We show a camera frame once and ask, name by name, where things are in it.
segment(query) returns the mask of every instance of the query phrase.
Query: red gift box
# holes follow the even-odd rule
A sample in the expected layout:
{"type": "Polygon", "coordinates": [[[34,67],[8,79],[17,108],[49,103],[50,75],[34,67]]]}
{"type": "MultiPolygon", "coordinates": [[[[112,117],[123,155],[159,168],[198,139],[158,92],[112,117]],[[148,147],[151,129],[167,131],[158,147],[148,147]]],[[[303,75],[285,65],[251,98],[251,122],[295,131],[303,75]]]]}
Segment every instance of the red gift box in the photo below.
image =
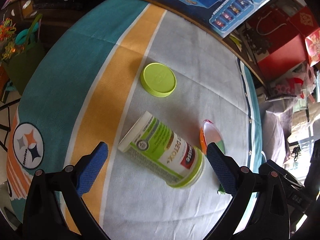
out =
{"type": "Polygon", "coordinates": [[[278,9],[263,7],[247,21],[247,25],[252,28],[254,47],[264,47],[259,52],[254,51],[254,55],[268,82],[307,60],[300,32],[278,9]]]}
{"type": "Polygon", "coordinates": [[[304,7],[289,18],[289,22],[302,34],[306,44],[309,64],[310,66],[315,65],[320,61],[320,28],[312,12],[308,7],[304,7]]]}

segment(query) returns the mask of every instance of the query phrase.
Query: blue gripper pad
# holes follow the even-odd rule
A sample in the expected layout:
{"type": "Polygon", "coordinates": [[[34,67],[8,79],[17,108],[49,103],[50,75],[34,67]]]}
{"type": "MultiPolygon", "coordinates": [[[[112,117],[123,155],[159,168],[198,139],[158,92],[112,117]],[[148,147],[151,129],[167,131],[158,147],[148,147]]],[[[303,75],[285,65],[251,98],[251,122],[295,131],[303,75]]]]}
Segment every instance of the blue gripper pad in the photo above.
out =
{"type": "Polygon", "coordinates": [[[207,158],[226,193],[234,197],[237,193],[237,176],[236,170],[232,172],[231,169],[237,169],[239,166],[231,157],[225,156],[215,143],[208,145],[207,158]]]}
{"type": "Polygon", "coordinates": [[[100,142],[91,155],[93,155],[92,159],[78,176],[76,190],[79,197],[90,191],[103,164],[108,158],[108,145],[100,142]]]}

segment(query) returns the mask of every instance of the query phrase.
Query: green lid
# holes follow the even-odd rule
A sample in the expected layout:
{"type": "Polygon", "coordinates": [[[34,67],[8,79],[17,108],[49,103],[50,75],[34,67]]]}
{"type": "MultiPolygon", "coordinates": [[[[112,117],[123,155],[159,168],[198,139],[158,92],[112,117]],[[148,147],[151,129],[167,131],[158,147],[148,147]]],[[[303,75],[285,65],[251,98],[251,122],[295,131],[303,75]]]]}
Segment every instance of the green lid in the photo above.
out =
{"type": "Polygon", "coordinates": [[[140,75],[143,88],[155,97],[167,97],[176,88],[177,80],[170,68],[160,63],[147,65],[140,75]]]}

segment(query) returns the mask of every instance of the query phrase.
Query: steelers logo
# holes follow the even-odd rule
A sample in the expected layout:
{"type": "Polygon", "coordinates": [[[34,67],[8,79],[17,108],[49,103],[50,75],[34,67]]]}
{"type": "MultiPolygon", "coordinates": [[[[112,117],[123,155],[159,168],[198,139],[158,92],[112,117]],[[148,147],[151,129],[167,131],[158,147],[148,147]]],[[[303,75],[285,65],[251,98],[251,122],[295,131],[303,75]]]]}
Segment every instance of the steelers logo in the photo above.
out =
{"type": "Polygon", "coordinates": [[[13,134],[13,150],[19,163],[26,169],[38,167],[44,147],[39,130],[31,123],[21,123],[13,134]]]}

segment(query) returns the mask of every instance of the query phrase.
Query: red logo on label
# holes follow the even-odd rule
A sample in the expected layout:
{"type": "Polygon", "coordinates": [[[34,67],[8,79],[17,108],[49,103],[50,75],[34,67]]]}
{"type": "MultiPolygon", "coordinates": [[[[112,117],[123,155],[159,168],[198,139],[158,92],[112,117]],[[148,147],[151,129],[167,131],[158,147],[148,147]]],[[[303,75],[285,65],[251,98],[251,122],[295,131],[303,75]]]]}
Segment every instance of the red logo on label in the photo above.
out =
{"type": "Polygon", "coordinates": [[[190,170],[193,164],[193,161],[195,160],[195,156],[196,156],[195,149],[187,143],[187,150],[180,164],[186,167],[188,170],[190,170]]]}

